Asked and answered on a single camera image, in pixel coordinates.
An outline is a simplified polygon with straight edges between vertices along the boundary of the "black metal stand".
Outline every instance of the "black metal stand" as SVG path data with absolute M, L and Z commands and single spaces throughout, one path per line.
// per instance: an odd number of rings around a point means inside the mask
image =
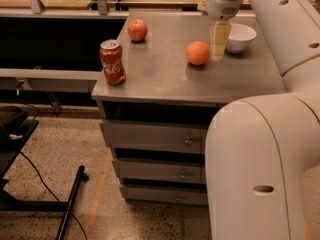
M 26 124 L 26 132 L 25 140 L 23 140 L 19 145 L 15 145 L 15 149 L 6 149 L 4 152 L 0 151 L 0 157 L 8 157 L 11 153 L 10 160 L 6 161 L 5 164 L 1 164 L 0 166 L 0 174 L 1 176 L 8 170 L 15 160 L 16 156 L 20 153 L 21 149 L 27 142 L 27 139 L 31 136 L 34 129 L 37 127 L 38 122 L 32 123 L 30 125 Z M 81 181 L 86 181 L 88 176 L 84 173 L 85 167 L 81 165 L 78 168 L 78 172 L 76 178 L 74 180 L 69 199 L 68 201 L 23 201 L 18 200 L 12 195 L 10 195 L 7 191 L 3 188 L 8 182 L 8 180 L 0 178 L 0 211 L 34 211 L 34 212 L 63 212 L 63 217 L 61 219 L 61 223 L 58 229 L 58 233 L 56 236 L 56 240 L 62 240 L 67 230 L 68 222 L 70 216 L 72 214 L 72 209 L 74 203 L 76 201 L 76 197 L 78 194 L 78 190 L 81 184 Z

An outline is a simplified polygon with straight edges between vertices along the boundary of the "concrete floor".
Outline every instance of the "concrete floor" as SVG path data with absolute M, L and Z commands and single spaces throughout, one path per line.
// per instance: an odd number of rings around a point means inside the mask
M 91 240 L 210 240 L 207 207 L 126 202 L 105 147 L 95 108 L 66 108 L 58 117 L 50 109 L 23 152 L 39 169 L 44 181 L 67 200 L 79 165 L 89 181 L 79 189 L 74 214 Z M 25 158 L 19 156 L 6 174 L 5 189 L 18 199 L 54 200 Z M 320 239 L 320 168 L 304 175 L 303 198 L 314 240 Z M 0 212 L 0 240 L 54 239 L 60 213 Z M 65 239 L 85 239 L 74 219 Z

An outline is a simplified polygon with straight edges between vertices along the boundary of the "soda can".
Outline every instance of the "soda can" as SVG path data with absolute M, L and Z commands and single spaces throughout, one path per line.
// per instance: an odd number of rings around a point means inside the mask
M 122 46 L 117 40 L 110 39 L 100 44 L 100 59 L 108 84 L 119 85 L 126 80 L 122 65 Z

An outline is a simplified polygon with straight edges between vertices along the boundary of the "gray drawer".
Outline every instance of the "gray drawer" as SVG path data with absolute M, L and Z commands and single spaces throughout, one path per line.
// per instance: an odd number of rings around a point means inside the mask
M 181 183 L 205 184 L 205 170 L 200 164 L 113 159 L 117 177 Z
M 204 154 L 206 126 L 102 120 L 105 143 L 112 148 Z
M 144 200 L 176 204 L 208 205 L 207 193 L 201 190 L 148 188 L 120 185 L 122 197 L 127 200 Z

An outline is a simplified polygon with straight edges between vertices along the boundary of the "orange line on floor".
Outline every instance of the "orange line on floor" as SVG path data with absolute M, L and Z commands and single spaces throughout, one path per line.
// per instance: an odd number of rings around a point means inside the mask
M 86 229 L 85 229 L 86 234 L 87 234 L 88 237 L 89 237 L 89 235 L 91 233 L 92 226 L 93 226 L 94 220 L 95 220 L 96 215 L 97 215 L 97 209 L 98 209 L 98 206 L 99 206 L 99 202 L 100 202 L 101 195 L 102 195 L 102 190 L 103 190 L 106 178 L 107 178 L 107 173 L 109 171 L 110 165 L 111 165 L 111 151 L 110 151 L 110 149 L 108 149 L 107 155 L 106 155 L 106 159 L 105 159 L 104 165 L 102 167 L 101 175 L 100 175 L 100 178 L 99 178 L 99 181 L 98 181 L 96 194 L 95 194 L 95 197 L 94 197 L 94 199 L 92 201 L 91 209 L 90 209 L 90 212 L 89 212 L 89 218 L 88 218 L 88 221 L 87 221 L 87 226 L 86 226 Z

